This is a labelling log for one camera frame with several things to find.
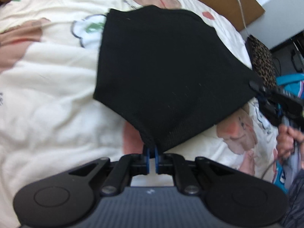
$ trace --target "finger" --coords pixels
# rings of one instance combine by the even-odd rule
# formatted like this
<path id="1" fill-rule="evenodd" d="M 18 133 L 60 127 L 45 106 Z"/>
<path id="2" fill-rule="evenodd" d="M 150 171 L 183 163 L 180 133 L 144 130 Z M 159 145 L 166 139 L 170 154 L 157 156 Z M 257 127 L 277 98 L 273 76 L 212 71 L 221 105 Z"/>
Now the finger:
<path id="1" fill-rule="evenodd" d="M 280 124 L 279 126 L 279 133 L 287 133 L 288 127 L 284 124 Z"/>
<path id="2" fill-rule="evenodd" d="M 299 131 L 297 129 L 293 129 L 292 127 L 289 127 L 287 129 L 287 132 L 292 138 L 294 138 L 298 142 L 304 141 L 304 134 L 302 134 L 301 131 Z"/>
<path id="3" fill-rule="evenodd" d="M 284 152 L 281 152 L 279 154 L 279 163 L 282 165 L 283 164 L 283 161 L 286 160 L 289 156 L 291 155 L 291 152 L 290 151 L 284 151 Z"/>
<path id="4" fill-rule="evenodd" d="M 277 143 L 290 143 L 293 144 L 294 139 L 289 134 L 279 134 L 277 136 Z"/>
<path id="5" fill-rule="evenodd" d="M 288 156 L 291 155 L 292 150 L 284 150 L 281 149 L 278 151 L 278 158 L 287 158 Z"/>
<path id="6" fill-rule="evenodd" d="M 273 159 L 277 160 L 278 159 L 278 151 L 276 149 L 273 149 Z M 275 173 L 275 171 L 277 170 L 277 164 L 273 164 L 272 166 L 272 170 Z"/>
<path id="7" fill-rule="evenodd" d="M 247 151 L 246 154 L 253 159 L 254 157 L 254 151 L 250 150 L 250 151 Z"/>
<path id="8" fill-rule="evenodd" d="M 294 150 L 294 146 L 289 143 L 282 143 L 277 145 L 278 157 L 281 157 L 286 152 L 292 152 Z"/>
<path id="9" fill-rule="evenodd" d="M 301 152 L 301 165 L 302 169 L 304 169 L 304 143 L 300 146 L 300 152 Z"/>

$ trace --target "dark clothing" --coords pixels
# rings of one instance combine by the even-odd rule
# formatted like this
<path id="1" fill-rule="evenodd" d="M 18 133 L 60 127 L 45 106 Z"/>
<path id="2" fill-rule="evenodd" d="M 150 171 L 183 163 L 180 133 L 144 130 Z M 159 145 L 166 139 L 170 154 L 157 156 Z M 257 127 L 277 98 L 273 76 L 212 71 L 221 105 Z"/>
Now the dark clothing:
<path id="1" fill-rule="evenodd" d="M 280 222 L 285 228 L 304 227 L 304 170 L 300 170 L 288 192 L 288 209 Z"/>
<path id="2" fill-rule="evenodd" d="M 217 124 L 256 93 L 255 72 L 187 10 L 146 6 L 107 14 L 94 99 L 164 152 Z"/>

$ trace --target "human hand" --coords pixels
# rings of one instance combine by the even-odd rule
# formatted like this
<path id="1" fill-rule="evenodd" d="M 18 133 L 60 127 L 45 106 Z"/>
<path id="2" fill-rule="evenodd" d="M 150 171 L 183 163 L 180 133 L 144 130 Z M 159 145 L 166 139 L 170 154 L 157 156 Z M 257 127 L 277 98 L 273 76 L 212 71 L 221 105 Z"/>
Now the human hand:
<path id="1" fill-rule="evenodd" d="M 293 150 L 293 142 L 297 141 L 300 144 L 302 169 L 304 168 L 304 134 L 299 130 L 287 127 L 281 124 L 279 126 L 279 135 L 277 136 L 277 150 L 279 155 L 279 162 L 282 164 L 282 158 L 288 158 Z"/>

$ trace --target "metal bolt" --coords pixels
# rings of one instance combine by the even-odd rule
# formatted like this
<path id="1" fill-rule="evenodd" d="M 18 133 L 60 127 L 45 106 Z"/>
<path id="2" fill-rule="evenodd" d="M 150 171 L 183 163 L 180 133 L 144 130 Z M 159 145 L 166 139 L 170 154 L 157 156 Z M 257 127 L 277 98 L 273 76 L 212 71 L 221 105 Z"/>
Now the metal bolt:
<path id="1" fill-rule="evenodd" d="M 107 195 L 113 194 L 117 191 L 117 189 L 114 186 L 104 186 L 101 191 Z"/>
<path id="2" fill-rule="evenodd" d="M 197 194 L 199 192 L 199 188 L 197 186 L 194 185 L 189 185 L 185 188 L 185 193 L 189 194 L 189 195 L 194 195 Z"/>

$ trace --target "gray wall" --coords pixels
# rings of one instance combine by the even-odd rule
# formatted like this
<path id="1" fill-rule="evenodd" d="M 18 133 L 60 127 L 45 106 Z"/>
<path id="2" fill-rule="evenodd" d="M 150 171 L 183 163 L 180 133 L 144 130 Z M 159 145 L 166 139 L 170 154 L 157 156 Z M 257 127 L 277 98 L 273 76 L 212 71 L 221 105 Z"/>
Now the gray wall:
<path id="1" fill-rule="evenodd" d="M 304 0 L 269 0 L 263 8 L 265 14 L 247 29 L 269 49 L 304 29 Z M 241 35 L 247 38 L 245 30 Z"/>

